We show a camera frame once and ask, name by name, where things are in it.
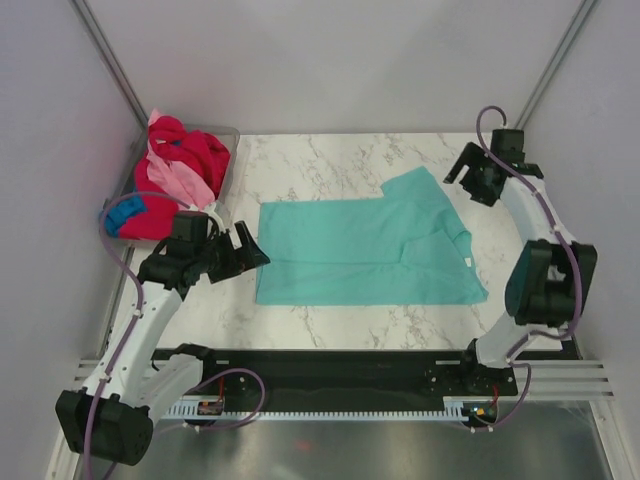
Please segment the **teal t shirt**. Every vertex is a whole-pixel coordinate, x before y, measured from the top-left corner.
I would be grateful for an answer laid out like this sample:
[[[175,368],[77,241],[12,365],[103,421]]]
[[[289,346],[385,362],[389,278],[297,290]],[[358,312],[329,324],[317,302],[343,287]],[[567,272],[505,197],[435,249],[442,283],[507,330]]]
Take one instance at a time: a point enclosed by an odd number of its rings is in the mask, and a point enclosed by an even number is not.
[[[269,202],[256,278],[268,306],[472,305],[487,300],[472,236],[424,167],[382,184],[382,196]]]

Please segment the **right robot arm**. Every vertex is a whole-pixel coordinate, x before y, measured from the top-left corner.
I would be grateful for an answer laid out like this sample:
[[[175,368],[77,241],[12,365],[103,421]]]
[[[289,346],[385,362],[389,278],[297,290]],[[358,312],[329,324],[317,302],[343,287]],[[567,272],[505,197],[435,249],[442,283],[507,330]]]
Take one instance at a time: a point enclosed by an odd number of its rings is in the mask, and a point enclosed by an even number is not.
[[[573,334],[598,254],[559,220],[540,168],[525,160],[521,130],[496,129],[490,141],[467,143],[444,181],[460,183],[477,203],[502,203],[523,244],[505,287],[504,313],[472,341],[472,360],[457,371],[460,386],[477,394],[493,383],[493,369],[510,367],[535,338],[563,340]]]

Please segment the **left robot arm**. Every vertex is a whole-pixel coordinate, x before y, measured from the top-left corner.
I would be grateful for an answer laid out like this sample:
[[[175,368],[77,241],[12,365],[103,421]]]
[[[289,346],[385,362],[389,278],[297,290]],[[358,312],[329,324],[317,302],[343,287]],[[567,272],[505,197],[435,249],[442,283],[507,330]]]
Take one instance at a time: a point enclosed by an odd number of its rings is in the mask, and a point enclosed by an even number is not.
[[[182,345],[166,365],[146,373],[160,337],[201,277],[211,283],[269,264],[245,222],[221,228],[203,212],[181,211],[170,235],[141,262],[133,280],[137,298],[130,320],[77,390],[63,391],[55,405],[67,446],[91,456],[135,465],[145,455],[154,427],[192,388],[208,393],[219,369]]]

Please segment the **blue t shirt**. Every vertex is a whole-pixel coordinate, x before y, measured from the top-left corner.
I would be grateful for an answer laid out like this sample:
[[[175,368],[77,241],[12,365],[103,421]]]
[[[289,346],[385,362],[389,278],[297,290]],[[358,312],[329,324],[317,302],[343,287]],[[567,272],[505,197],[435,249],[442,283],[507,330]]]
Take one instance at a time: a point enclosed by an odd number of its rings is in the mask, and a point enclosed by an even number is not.
[[[139,196],[125,199],[112,207],[105,217],[105,231],[109,237],[119,237],[120,230],[135,216],[144,213],[146,207]]]

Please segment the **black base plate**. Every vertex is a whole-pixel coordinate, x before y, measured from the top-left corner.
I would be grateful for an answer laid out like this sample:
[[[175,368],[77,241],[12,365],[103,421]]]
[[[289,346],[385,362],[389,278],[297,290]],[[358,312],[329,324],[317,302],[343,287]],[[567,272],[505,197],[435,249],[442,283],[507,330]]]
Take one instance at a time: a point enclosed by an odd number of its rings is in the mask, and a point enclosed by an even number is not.
[[[178,352],[204,363],[206,393],[222,393],[234,410],[364,411],[435,409],[425,369],[439,360],[457,366],[447,380],[501,380],[511,368],[476,368],[462,351],[212,350],[183,344]],[[223,380],[213,379],[222,373]]]

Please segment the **aluminium frame rail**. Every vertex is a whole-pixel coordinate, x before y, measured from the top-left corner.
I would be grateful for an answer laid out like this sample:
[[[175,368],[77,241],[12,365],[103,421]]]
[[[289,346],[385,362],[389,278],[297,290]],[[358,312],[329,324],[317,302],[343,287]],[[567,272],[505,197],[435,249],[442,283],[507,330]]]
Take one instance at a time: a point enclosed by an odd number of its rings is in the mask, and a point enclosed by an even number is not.
[[[468,386],[460,379],[447,380],[457,364],[439,360],[425,369],[427,390],[446,400],[514,401],[523,389],[532,401],[599,401],[614,397],[604,366],[593,360],[532,360],[529,367],[520,366],[501,380],[473,380]]]

